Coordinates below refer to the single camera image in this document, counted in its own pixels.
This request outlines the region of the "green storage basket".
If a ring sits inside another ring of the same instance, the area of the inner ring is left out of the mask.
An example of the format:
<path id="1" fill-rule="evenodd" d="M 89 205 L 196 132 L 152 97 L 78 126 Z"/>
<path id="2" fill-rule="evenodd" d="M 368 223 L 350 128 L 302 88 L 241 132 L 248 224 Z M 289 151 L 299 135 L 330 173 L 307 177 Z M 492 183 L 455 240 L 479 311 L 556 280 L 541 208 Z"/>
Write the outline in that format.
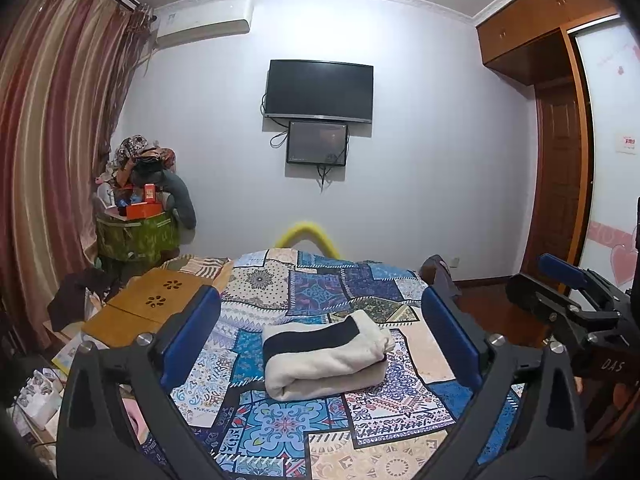
<path id="1" fill-rule="evenodd" d="M 177 221 L 167 212 L 157 216 L 122 220 L 101 214 L 96 217 L 98 253 L 120 262 L 158 263 L 179 252 Z"/>

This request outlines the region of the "small black wall monitor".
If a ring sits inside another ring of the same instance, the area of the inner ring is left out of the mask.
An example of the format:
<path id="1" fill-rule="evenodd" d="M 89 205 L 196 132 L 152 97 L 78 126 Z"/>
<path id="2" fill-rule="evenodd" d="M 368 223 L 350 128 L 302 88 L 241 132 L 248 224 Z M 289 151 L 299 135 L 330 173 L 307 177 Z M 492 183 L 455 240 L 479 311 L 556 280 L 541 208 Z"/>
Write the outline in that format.
<path id="1" fill-rule="evenodd" d="M 348 127 L 339 122 L 293 120 L 288 126 L 288 164 L 344 167 Z"/>

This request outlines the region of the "brown wooden door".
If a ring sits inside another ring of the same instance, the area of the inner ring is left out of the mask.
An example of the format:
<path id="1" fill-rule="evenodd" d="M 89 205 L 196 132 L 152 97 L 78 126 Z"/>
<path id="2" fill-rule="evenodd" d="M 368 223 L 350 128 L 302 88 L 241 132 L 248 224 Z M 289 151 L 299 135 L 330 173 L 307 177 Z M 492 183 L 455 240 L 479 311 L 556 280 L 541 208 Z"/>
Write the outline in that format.
<path id="1" fill-rule="evenodd" d="M 578 218 L 582 138 L 575 83 L 560 78 L 535 87 L 538 148 L 537 177 L 521 271 L 553 288 L 560 283 L 538 268 L 547 252 L 566 260 Z"/>

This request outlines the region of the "wooden overhead cabinet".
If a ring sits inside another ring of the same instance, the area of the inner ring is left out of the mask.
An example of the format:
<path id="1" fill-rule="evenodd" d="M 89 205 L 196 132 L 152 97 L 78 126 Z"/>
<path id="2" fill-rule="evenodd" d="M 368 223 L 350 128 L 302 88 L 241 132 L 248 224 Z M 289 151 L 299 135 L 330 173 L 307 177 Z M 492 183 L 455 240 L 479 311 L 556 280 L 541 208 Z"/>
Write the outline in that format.
<path id="1" fill-rule="evenodd" d="M 613 0 L 513 0 L 476 28 L 483 64 L 526 86 L 569 77 L 561 28 L 613 13 Z"/>

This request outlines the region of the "white air conditioner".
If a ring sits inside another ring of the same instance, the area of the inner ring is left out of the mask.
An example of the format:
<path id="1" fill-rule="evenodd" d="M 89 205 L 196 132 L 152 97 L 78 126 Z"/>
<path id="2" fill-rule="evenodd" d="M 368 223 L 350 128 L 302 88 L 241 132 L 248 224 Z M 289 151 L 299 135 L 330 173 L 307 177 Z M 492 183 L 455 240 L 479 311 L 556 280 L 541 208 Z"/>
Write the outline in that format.
<path id="1" fill-rule="evenodd" d="M 252 0 L 215 0 L 167 10 L 158 18 L 155 47 L 247 34 L 253 11 Z"/>

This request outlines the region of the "striped pink curtain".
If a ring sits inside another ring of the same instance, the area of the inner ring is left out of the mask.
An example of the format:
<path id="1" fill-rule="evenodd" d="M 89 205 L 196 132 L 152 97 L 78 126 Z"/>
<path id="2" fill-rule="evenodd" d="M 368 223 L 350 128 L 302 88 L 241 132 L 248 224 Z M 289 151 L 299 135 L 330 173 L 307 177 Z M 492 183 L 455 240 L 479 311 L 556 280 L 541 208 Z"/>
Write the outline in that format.
<path id="1" fill-rule="evenodd" d="M 117 0 L 2 0 L 1 301 L 45 347 L 47 307 L 96 258 L 92 196 L 152 13 Z"/>

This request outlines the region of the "wall mounted black television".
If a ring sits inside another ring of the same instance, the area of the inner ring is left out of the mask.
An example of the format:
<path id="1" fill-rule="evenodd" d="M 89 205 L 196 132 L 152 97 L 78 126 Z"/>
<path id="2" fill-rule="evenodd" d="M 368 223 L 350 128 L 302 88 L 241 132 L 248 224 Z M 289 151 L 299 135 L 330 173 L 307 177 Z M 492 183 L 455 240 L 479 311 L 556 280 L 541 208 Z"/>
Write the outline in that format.
<path id="1" fill-rule="evenodd" d="M 264 113 L 272 118 L 361 122 L 373 117 L 371 65 L 311 60 L 272 60 Z"/>

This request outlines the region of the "orange box in basket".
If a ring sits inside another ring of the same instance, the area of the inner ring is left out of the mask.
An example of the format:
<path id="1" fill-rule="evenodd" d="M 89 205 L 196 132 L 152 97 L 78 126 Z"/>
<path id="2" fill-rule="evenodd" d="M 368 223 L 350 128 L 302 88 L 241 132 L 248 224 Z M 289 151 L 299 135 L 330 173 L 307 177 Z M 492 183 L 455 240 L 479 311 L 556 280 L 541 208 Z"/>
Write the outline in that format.
<path id="1" fill-rule="evenodd" d="M 158 216 L 164 212 L 161 203 L 136 203 L 126 206 L 126 218 L 128 220 L 140 220 Z"/>

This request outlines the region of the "wooden folding lap table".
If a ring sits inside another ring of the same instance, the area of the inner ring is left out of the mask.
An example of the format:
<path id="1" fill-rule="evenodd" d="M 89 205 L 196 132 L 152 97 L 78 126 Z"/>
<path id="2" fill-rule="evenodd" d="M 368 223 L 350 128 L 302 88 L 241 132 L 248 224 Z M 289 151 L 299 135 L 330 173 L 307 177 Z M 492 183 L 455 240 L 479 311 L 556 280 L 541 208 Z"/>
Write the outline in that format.
<path id="1" fill-rule="evenodd" d="M 152 269 L 130 281 L 82 326 L 82 331 L 110 348 L 126 347 L 141 333 L 157 333 L 168 318 L 182 312 L 202 286 L 222 292 L 232 264 L 225 264 L 216 278 Z"/>

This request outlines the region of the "yellow foam tube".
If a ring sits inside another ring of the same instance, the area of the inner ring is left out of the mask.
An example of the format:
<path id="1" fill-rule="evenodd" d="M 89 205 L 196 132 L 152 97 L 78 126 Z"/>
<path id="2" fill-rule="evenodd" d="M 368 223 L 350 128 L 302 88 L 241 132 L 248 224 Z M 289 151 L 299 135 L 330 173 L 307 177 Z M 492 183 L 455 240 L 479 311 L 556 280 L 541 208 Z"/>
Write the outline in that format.
<path id="1" fill-rule="evenodd" d="M 275 248 L 292 248 L 301 240 L 309 240 L 314 243 L 326 257 L 339 259 L 340 252 L 333 244 L 329 235 L 318 223 L 311 221 L 299 221 L 288 228 L 274 243 Z"/>

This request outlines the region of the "blue patchwork bedspread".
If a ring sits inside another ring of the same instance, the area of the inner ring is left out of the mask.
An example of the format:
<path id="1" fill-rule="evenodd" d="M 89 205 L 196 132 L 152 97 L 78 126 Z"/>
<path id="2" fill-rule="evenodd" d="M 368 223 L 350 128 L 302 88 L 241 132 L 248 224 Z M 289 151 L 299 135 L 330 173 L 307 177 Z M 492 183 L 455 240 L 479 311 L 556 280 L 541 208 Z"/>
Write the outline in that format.
<path id="1" fill-rule="evenodd" d="M 409 479 L 472 399 L 416 271 L 291 248 L 189 256 L 140 278 L 142 311 L 163 323 L 203 285 L 218 318 L 170 396 L 231 479 Z"/>

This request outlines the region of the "white and black knit sweater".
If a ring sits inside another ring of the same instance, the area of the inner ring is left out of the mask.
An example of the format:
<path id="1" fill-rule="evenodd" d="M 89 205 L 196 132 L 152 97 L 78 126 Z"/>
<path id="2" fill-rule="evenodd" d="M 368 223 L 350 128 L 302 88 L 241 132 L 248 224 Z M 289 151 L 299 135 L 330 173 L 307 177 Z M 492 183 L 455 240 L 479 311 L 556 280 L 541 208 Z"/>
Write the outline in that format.
<path id="1" fill-rule="evenodd" d="M 395 338 L 361 310 L 340 322 L 291 322 L 262 330 L 264 385 L 271 399 L 294 402 L 379 385 Z"/>

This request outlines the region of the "grey bag on floor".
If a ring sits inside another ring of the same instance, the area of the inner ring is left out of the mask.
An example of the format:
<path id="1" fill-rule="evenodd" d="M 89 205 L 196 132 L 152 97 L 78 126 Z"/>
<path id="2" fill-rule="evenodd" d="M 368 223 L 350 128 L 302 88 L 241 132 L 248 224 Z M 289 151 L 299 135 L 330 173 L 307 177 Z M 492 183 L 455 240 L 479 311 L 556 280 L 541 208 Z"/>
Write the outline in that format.
<path id="1" fill-rule="evenodd" d="M 422 263 L 419 275 L 422 281 L 430 287 L 435 287 L 443 297 L 457 302 L 462 296 L 460 288 L 452 279 L 450 270 L 441 255 L 428 257 Z"/>

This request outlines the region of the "pink heart wall sticker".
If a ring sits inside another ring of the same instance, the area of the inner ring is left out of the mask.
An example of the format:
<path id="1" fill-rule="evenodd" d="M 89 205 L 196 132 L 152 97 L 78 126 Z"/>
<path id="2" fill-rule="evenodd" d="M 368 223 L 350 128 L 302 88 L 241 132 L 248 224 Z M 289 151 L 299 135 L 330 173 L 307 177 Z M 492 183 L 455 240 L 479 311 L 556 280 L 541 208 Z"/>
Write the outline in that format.
<path id="1" fill-rule="evenodd" d="M 617 286 L 630 284 L 638 259 L 636 234 L 636 228 L 628 232 L 590 221 L 582 266 L 598 271 Z"/>

